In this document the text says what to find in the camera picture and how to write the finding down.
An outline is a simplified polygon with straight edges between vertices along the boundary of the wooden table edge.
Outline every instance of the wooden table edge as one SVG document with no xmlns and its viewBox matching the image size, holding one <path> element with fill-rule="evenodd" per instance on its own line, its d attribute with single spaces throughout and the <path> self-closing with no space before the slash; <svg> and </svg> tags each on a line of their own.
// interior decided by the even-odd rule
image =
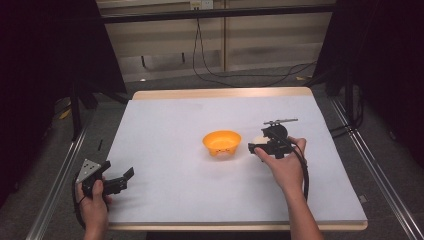
<svg viewBox="0 0 424 240">
<path fill-rule="evenodd" d="M 321 231 L 362 231 L 368 227 L 368 221 L 342 221 L 318 224 Z M 283 224 L 114 224 L 110 223 L 109 230 L 118 231 L 288 231 L 290 225 Z"/>
<path fill-rule="evenodd" d="M 312 96 L 312 91 L 307 87 L 151 90 L 136 92 L 132 100 L 272 96 Z"/>
</svg>

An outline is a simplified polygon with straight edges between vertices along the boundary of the black pole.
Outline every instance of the black pole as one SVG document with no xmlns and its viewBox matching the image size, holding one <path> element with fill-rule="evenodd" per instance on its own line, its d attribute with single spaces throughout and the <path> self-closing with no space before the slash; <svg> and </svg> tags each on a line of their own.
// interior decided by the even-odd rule
<svg viewBox="0 0 424 240">
<path fill-rule="evenodd" d="M 72 82 L 71 92 L 70 92 L 72 122 L 74 126 L 74 135 L 72 136 L 73 142 L 77 139 L 82 129 L 81 114 L 80 114 L 79 103 L 78 103 L 78 93 L 77 93 L 78 90 L 76 85 L 77 83 L 75 81 Z"/>
<path fill-rule="evenodd" d="M 221 18 L 221 17 L 244 17 L 261 15 L 284 15 L 284 14 L 302 14 L 302 13 L 323 13 L 334 12 L 338 10 L 347 10 L 351 7 L 336 6 L 336 4 L 322 5 L 302 5 L 286 7 L 268 7 L 268 8 L 235 8 L 235 9 L 211 9 L 199 11 L 177 11 L 163 13 L 147 14 L 115 14 L 106 15 L 100 18 L 78 18 L 61 20 L 68 24 L 83 23 L 128 23 L 128 22 L 151 22 L 165 20 L 183 20 L 183 19 L 201 19 L 201 18 Z"/>
<path fill-rule="evenodd" d="M 350 125 L 353 128 L 356 128 L 356 122 L 353 115 L 353 77 L 352 71 L 349 66 L 346 67 L 347 76 L 345 84 L 345 106 L 346 106 L 346 115 L 350 122 Z"/>
</svg>

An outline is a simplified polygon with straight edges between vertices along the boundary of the wrist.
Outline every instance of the wrist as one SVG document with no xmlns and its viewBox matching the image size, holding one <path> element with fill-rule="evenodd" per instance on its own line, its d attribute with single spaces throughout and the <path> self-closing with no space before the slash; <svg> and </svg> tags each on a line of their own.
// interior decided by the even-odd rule
<svg viewBox="0 0 424 240">
<path fill-rule="evenodd" d="M 106 230 L 100 228 L 88 228 L 84 234 L 84 240 L 103 240 L 106 235 Z"/>
<path fill-rule="evenodd" d="M 287 202 L 297 202 L 301 199 L 305 199 L 301 188 L 283 189 L 283 192 Z"/>
</svg>

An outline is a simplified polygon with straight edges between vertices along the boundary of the finger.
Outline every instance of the finger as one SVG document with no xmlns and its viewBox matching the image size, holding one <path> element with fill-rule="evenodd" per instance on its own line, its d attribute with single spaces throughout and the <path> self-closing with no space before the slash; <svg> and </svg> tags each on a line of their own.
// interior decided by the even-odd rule
<svg viewBox="0 0 424 240">
<path fill-rule="evenodd" d="M 103 193 L 103 181 L 96 180 L 93 186 L 93 201 L 99 201 L 99 200 L 103 201 L 102 193 Z"/>
<path fill-rule="evenodd" d="M 106 201 L 107 204 L 111 204 L 112 203 L 112 197 L 109 196 L 109 195 L 106 195 L 105 196 L 105 201 Z"/>
<path fill-rule="evenodd" d="M 297 145 L 297 147 L 300 148 L 300 151 L 302 153 L 305 151 L 306 139 L 304 139 L 304 138 L 294 138 L 294 137 L 290 137 L 290 136 L 288 138 L 293 144 Z"/>
<path fill-rule="evenodd" d="M 82 183 L 78 183 L 77 185 L 77 201 L 81 201 L 84 197 L 84 192 L 82 191 Z"/>
<path fill-rule="evenodd" d="M 268 155 L 268 153 L 266 153 L 262 148 L 257 147 L 254 149 L 256 155 L 266 164 L 271 164 L 272 158 L 270 158 L 270 156 Z"/>
</svg>

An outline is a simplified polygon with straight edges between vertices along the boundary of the right hand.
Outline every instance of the right hand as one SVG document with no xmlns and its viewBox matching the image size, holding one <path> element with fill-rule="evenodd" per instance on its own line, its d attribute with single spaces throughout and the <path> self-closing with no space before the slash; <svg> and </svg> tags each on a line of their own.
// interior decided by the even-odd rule
<svg viewBox="0 0 424 240">
<path fill-rule="evenodd" d="M 305 152 L 306 139 L 289 137 L 289 140 L 299 146 L 300 149 L 295 147 L 295 150 L 302 156 Z M 281 159 L 271 157 L 261 148 L 255 148 L 255 153 L 271 169 L 275 181 L 284 193 L 302 192 L 303 172 L 294 152 Z"/>
</svg>

